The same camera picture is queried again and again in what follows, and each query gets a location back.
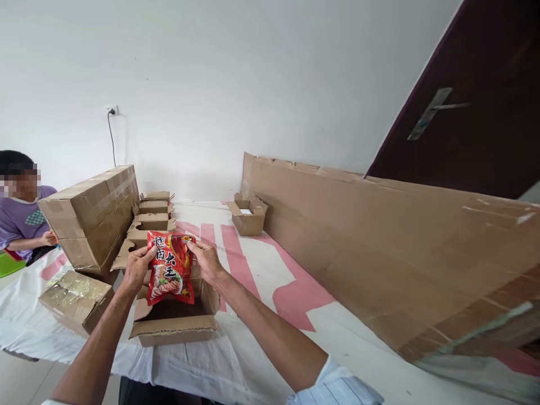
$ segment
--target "purple shirt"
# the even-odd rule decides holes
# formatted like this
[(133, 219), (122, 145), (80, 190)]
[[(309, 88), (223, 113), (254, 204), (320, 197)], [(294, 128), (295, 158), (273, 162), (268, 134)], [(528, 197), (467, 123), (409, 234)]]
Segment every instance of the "purple shirt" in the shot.
[[(51, 186), (41, 186), (38, 189), (38, 199), (55, 192)], [(29, 203), (0, 197), (0, 249), (5, 249), (15, 239), (41, 237), (50, 229), (37, 202)], [(32, 258), (31, 250), (20, 250), (17, 253), (25, 262)]]

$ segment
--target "dark brown door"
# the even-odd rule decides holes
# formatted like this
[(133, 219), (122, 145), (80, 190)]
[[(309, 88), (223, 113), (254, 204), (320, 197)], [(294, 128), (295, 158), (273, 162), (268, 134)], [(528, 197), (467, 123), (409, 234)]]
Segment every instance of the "dark brown door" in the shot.
[[(539, 12), (536, 0), (465, 0), (368, 174), (511, 199), (534, 185)], [(440, 89), (443, 107), (426, 112)]]

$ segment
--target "black hair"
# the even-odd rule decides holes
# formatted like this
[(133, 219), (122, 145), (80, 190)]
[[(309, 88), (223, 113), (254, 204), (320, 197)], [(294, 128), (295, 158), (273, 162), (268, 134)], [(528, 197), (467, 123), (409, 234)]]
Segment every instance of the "black hair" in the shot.
[(0, 177), (18, 176), (25, 170), (34, 170), (34, 161), (24, 153), (0, 151)]

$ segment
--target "hand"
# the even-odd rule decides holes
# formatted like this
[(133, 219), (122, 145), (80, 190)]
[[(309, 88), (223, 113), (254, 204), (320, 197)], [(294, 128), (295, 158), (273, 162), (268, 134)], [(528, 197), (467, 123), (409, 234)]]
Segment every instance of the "hand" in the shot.
[(52, 231), (47, 231), (41, 237), (41, 243), (43, 246), (55, 246), (58, 244), (56, 236)]
[(120, 287), (126, 288), (133, 296), (137, 295), (142, 287), (150, 261), (158, 251), (154, 246), (150, 251), (148, 247), (142, 247), (129, 254), (128, 265), (125, 267), (124, 280)]
[(192, 241), (187, 241), (186, 245), (197, 256), (204, 281), (215, 288), (220, 277), (228, 275), (227, 271), (219, 262), (215, 248), (201, 241), (197, 241), (196, 245)]

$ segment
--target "green stool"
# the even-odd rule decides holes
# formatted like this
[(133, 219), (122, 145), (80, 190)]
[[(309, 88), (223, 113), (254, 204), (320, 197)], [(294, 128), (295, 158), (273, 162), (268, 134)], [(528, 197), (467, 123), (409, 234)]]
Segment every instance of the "green stool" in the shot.
[(3, 250), (0, 250), (0, 278), (9, 276), (16, 271), (19, 271), (26, 266), (24, 260), (16, 262), (6, 254)]

